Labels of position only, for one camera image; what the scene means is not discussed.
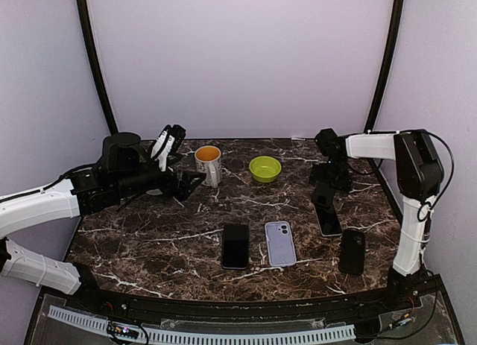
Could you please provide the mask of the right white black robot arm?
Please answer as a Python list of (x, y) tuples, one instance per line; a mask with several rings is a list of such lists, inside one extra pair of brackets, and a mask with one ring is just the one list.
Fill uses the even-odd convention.
[(435, 137), (422, 129), (348, 136), (338, 136), (331, 128), (321, 130), (315, 143), (327, 160), (313, 165), (309, 182), (315, 187), (311, 200), (322, 234), (338, 233), (333, 228), (339, 224), (334, 196), (352, 188), (349, 159), (392, 160), (402, 195), (403, 217), (391, 275), (404, 279), (421, 270), (432, 211), (451, 181), (444, 176), (443, 164), (432, 142)]

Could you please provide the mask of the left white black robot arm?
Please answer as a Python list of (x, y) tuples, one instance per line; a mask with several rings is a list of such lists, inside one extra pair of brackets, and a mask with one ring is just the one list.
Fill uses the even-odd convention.
[(105, 306), (104, 294), (87, 283), (88, 271), (19, 246), (10, 234), (49, 221), (93, 215), (111, 206), (126, 207), (138, 196), (157, 190), (178, 201), (206, 179), (197, 171), (175, 171), (186, 132), (168, 125), (149, 148), (141, 137), (120, 132), (103, 140), (99, 160), (80, 165), (46, 186), (1, 198), (1, 275), (75, 294), (89, 312)]

